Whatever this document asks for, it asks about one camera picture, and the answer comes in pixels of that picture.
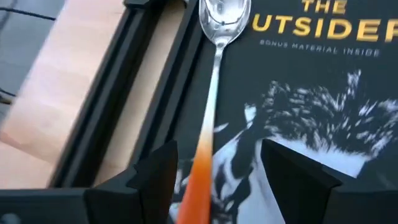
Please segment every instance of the book cover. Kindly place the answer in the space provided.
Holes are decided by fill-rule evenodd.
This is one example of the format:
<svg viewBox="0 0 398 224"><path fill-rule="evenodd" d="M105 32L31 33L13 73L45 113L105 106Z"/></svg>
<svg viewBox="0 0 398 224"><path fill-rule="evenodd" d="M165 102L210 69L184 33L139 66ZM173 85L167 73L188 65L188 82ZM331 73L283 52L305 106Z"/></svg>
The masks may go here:
<svg viewBox="0 0 398 224"><path fill-rule="evenodd" d="M205 40L179 115L171 222L189 181L214 50ZM212 223L284 223L259 158L264 138L396 189L397 53L398 2L253 0L221 65Z"/></svg>

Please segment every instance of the wooden surface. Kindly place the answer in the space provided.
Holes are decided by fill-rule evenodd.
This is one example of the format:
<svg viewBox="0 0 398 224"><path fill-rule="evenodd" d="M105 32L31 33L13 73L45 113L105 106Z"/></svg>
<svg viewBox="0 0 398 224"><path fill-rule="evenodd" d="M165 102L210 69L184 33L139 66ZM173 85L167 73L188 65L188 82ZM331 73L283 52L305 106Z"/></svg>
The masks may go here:
<svg viewBox="0 0 398 224"><path fill-rule="evenodd" d="M114 0L65 3L0 130L0 189L47 186L123 10ZM128 163L182 13L173 2L162 15L97 182Z"/></svg>

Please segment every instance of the spoon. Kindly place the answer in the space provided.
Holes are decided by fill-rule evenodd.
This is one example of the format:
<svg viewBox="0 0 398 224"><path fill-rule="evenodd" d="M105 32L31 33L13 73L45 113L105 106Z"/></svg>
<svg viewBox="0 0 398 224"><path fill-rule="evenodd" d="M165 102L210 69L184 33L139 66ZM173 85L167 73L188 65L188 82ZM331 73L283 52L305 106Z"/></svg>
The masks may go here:
<svg viewBox="0 0 398 224"><path fill-rule="evenodd" d="M219 71L225 47L234 41L249 21L251 0L199 0L200 25L216 45L213 71L200 130L198 146L177 216L177 224L209 224L213 129Z"/></svg>

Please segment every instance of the black plastic frame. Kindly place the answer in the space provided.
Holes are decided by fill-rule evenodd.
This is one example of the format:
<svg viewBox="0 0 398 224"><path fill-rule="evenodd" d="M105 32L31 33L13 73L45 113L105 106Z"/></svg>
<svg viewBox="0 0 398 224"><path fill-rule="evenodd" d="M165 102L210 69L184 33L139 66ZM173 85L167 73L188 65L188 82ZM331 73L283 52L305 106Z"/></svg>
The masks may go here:
<svg viewBox="0 0 398 224"><path fill-rule="evenodd" d="M166 3L167 0L125 0L126 9L49 187L89 187L95 181Z"/></svg>
<svg viewBox="0 0 398 224"><path fill-rule="evenodd" d="M199 23L198 6L198 0L190 0L185 10L134 147L130 164L136 164L147 158L154 149L172 138L183 97L190 85L196 58L204 40Z"/></svg>

